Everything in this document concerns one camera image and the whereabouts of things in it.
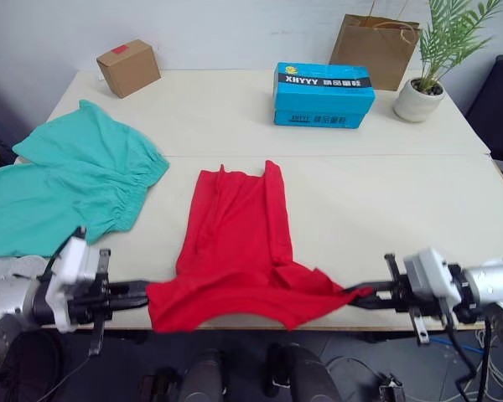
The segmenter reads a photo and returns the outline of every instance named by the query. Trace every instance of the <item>green leaves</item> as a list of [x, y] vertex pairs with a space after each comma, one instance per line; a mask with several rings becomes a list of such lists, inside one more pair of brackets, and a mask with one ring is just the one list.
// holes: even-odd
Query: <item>green leaves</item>
[[432, 88], [445, 73], [491, 40], [479, 39], [482, 23], [500, 11], [502, 0], [487, 0], [469, 8], [471, 0], [430, 0], [432, 26], [420, 37], [423, 77], [419, 90]]

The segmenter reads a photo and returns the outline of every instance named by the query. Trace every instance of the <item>cardboard box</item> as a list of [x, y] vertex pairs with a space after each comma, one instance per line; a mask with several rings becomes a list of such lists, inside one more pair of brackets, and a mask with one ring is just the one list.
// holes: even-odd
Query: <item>cardboard box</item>
[[110, 90], [124, 98], [160, 78], [153, 48], [141, 40], [112, 49], [97, 57]]
[[375, 99], [369, 73], [354, 65], [278, 63], [274, 123], [357, 128]]

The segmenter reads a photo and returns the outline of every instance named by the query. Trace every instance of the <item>blue tissue box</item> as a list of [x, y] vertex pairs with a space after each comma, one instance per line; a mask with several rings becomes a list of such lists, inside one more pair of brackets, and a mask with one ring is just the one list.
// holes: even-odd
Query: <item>blue tissue box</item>
[[369, 73], [354, 65], [278, 63], [274, 123], [357, 128], [375, 99]]

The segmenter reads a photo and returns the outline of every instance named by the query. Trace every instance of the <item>white table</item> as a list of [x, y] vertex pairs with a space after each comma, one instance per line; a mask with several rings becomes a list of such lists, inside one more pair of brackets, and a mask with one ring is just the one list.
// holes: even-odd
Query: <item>white table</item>
[[[111, 248], [112, 281], [171, 280], [200, 170], [224, 163], [227, 170], [260, 175], [267, 158], [282, 168], [295, 260], [319, 267], [341, 285], [389, 279], [387, 252], [401, 262], [432, 245], [465, 266], [503, 255], [503, 179], [449, 98], [434, 116], [446, 116], [453, 129], [434, 116], [423, 124], [401, 123], [389, 111], [395, 94], [381, 91], [360, 130], [277, 127], [270, 106], [256, 102], [257, 92], [268, 102], [271, 75], [164, 72], [155, 85], [123, 100], [96, 74], [76, 76], [50, 118], [75, 110], [79, 99], [94, 101], [142, 131], [171, 165], [149, 190], [132, 230], [98, 242]], [[179, 86], [182, 81], [188, 84]], [[150, 328], [147, 310], [117, 313], [108, 327]], [[281, 326], [231, 315], [204, 327]], [[407, 315], [345, 307], [304, 327], [375, 330], [411, 324]]]

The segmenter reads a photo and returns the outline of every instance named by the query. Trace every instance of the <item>red cloth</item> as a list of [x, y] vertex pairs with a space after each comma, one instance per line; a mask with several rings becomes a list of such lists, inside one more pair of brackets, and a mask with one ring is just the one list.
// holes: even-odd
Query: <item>red cloth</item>
[[223, 165], [200, 173], [177, 277], [149, 285], [147, 294], [153, 329], [173, 332], [230, 313], [258, 314], [292, 329], [369, 294], [342, 290], [293, 261], [281, 170], [267, 161], [260, 178]]

